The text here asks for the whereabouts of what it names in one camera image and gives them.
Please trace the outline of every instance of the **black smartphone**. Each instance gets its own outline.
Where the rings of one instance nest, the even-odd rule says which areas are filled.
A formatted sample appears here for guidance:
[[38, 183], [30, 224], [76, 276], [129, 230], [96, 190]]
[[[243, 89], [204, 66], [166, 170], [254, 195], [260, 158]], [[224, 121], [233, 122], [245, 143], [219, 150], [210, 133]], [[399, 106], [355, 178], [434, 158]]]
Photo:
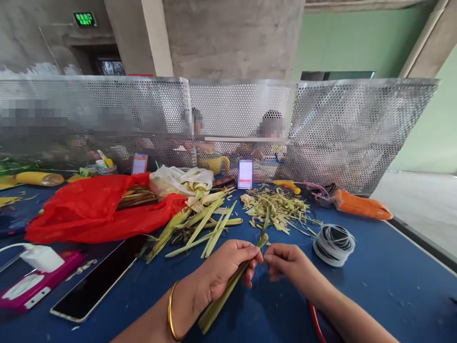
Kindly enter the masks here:
[[137, 259], [147, 236], [126, 239], [51, 308], [50, 313], [84, 322]]
[[238, 189], [252, 189], [254, 186], [254, 161], [239, 160]]

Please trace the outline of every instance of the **green exit sign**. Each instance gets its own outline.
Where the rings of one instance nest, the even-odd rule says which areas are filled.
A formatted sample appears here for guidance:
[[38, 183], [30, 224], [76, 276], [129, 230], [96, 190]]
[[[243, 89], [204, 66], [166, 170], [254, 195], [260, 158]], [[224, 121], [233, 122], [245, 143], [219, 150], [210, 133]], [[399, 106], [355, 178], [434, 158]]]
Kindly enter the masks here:
[[74, 12], [73, 15], [79, 27], [97, 27], [95, 17], [91, 12]]

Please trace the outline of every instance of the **white thread spool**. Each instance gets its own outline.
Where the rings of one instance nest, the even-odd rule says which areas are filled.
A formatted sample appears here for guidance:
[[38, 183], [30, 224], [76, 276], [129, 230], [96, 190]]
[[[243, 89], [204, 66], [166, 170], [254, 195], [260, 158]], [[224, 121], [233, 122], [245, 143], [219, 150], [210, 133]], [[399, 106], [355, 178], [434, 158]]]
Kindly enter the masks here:
[[314, 252], [325, 263], [342, 267], [356, 247], [354, 236], [341, 226], [323, 225], [313, 242]]

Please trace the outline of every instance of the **red plastic bag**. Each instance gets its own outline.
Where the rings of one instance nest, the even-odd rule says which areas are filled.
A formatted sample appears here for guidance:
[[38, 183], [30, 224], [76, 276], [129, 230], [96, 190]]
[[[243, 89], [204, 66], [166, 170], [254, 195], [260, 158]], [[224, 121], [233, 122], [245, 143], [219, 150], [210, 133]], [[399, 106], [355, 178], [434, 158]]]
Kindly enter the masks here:
[[41, 244], [102, 243], [152, 232], [181, 211], [187, 198], [172, 193], [154, 205], [116, 211], [129, 187], [148, 186], [148, 182], [149, 173], [69, 183], [44, 204], [44, 213], [30, 222], [25, 239]]

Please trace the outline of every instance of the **perforated metal partition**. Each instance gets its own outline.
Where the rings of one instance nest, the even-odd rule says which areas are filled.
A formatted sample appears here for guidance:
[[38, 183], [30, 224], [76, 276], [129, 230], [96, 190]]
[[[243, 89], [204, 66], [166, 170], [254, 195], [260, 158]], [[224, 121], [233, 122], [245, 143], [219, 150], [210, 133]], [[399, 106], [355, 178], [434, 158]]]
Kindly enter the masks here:
[[135, 152], [152, 164], [197, 163], [192, 132], [182, 130], [192, 121], [186, 79], [10, 78], [0, 80], [0, 103], [0, 152], [78, 165], [101, 149], [121, 172]]
[[370, 195], [437, 89], [437, 80], [301, 82], [288, 173]]
[[219, 165], [237, 176], [240, 158], [253, 158], [257, 182], [284, 174], [286, 118], [296, 83], [278, 80], [190, 80], [198, 166]]
[[61, 76], [0, 80], [0, 152], [82, 166], [101, 149], [255, 179], [335, 182], [371, 194], [437, 89], [436, 80], [211, 81]]

